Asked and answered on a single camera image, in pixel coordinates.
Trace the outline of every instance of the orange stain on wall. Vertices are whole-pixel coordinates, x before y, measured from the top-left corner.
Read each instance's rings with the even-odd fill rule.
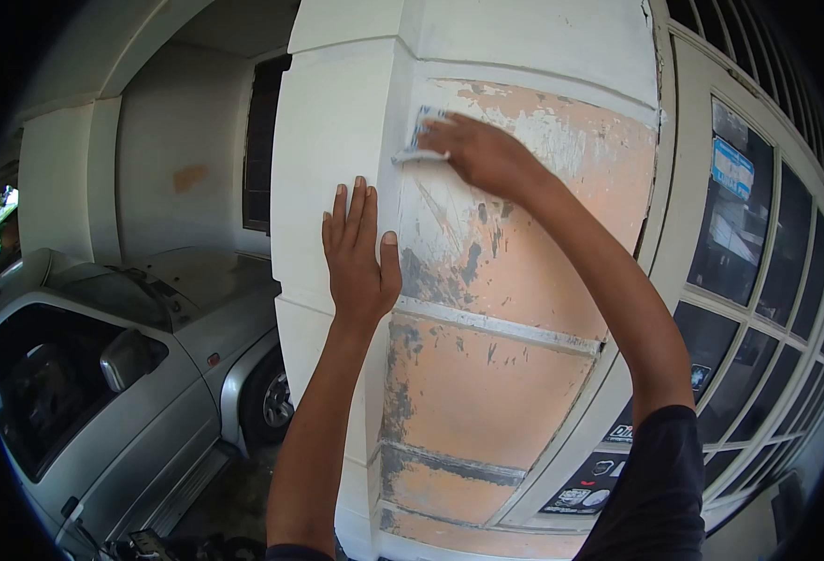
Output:
[[[395,313],[383,435],[464,460],[528,469],[592,360]]]

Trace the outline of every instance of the scratch mark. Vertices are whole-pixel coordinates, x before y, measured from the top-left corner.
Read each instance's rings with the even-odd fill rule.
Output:
[[[415,185],[417,185],[418,190],[421,191],[424,202],[427,203],[427,207],[430,208],[430,213],[433,214],[433,217],[437,220],[437,223],[440,225],[440,229],[446,233],[448,238],[450,238],[452,245],[456,246],[456,251],[458,253],[462,253],[461,243],[459,243],[459,238],[456,236],[455,229],[452,228],[449,219],[446,217],[446,210],[440,208],[437,201],[435,201],[433,196],[430,195],[430,191],[427,190],[427,187],[421,185],[420,181],[415,180]]]

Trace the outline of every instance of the white wall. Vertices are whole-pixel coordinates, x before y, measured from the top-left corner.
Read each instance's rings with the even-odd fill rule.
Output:
[[[50,248],[93,260],[88,225],[88,137],[93,104],[26,121],[19,170],[22,253]]]
[[[251,76],[245,58],[168,43],[128,84],[115,166],[124,259],[235,247],[235,139]]]

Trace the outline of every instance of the gray primer patch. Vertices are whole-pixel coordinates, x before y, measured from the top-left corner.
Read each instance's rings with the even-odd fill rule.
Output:
[[[396,520],[393,517],[393,511],[387,508],[380,510],[380,528],[384,532],[391,532],[396,528]]]
[[[477,250],[479,255],[480,246],[477,246]],[[457,278],[446,278],[439,273],[431,274],[427,266],[409,248],[403,250],[400,269],[403,275],[403,296],[449,306],[459,306],[464,297],[461,283]],[[453,266],[451,270],[454,275],[464,275],[464,271],[459,271],[458,267]]]
[[[389,328],[390,340],[394,342],[393,346],[402,343],[406,348],[406,358],[412,358],[413,349],[415,348],[413,343],[421,341],[421,334],[418,330],[410,325],[395,323],[395,321],[390,321]]]
[[[395,382],[384,392],[384,418],[380,423],[380,432],[385,439],[402,442],[406,437],[406,420],[412,418],[415,408],[409,399],[409,385]]]
[[[465,479],[476,481],[486,481],[495,485],[505,487],[518,487],[524,477],[510,475],[507,473],[497,473],[495,466],[474,460],[460,460],[441,454],[441,458],[424,451],[423,453],[409,453],[405,450],[398,450],[385,443],[381,447],[380,456],[382,458],[381,473],[383,474],[384,498],[390,499],[395,496],[393,480],[400,471],[406,468],[406,463],[414,462],[427,466],[434,471],[440,470]]]
[[[462,280],[465,281],[466,285],[470,285],[471,281],[477,276],[477,258],[480,257],[481,251],[480,244],[476,242],[472,243],[468,249],[468,263],[465,268],[460,271]]]
[[[493,257],[496,257],[496,250],[499,248],[499,240],[502,239],[502,229],[496,228],[496,231],[490,234],[490,245],[493,248]]]

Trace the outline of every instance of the black sticker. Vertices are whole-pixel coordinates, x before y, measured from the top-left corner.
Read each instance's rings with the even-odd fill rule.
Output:
[[[626,465],[626,454],[592,453],[540,512],[595,514],[602,510]]]

